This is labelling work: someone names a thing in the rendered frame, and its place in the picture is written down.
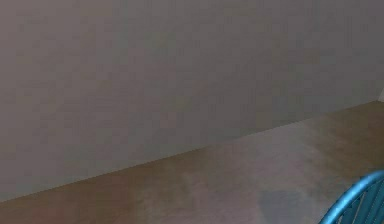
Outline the blue slatted chair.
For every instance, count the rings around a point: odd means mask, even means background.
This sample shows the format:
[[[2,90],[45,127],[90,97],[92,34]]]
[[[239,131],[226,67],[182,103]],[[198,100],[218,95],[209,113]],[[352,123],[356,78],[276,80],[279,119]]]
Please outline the blue slatted chair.
[[[384,224],[384,170],[370,173],[354,183],[319,224]]]

